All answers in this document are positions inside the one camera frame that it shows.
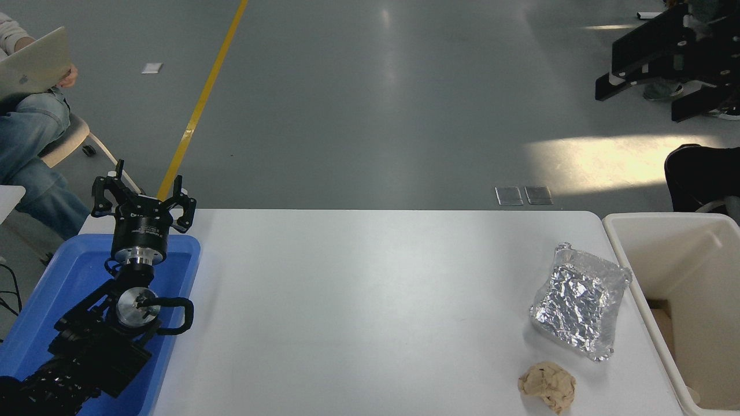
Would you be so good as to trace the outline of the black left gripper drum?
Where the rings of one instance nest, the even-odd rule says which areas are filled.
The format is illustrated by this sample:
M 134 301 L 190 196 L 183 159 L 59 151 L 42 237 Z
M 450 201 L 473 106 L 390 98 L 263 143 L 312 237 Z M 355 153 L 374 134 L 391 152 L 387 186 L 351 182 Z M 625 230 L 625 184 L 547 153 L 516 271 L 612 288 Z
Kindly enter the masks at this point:
M 156 252 L 166 252 L 169 227 L 172 216 L 154 197 L 137 195 L 121 201 L 114 211 L 112 252 L 121 252 L 127 248 L 152 248 Z

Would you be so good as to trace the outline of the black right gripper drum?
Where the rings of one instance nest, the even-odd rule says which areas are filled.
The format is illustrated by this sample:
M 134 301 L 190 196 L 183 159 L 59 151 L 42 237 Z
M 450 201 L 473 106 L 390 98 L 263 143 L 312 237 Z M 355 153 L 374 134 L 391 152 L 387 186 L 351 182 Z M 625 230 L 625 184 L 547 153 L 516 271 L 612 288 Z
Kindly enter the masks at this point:
M 738 86 L 738 11 L 693 10 L 696 42 L 692 79 L 714 87 Z

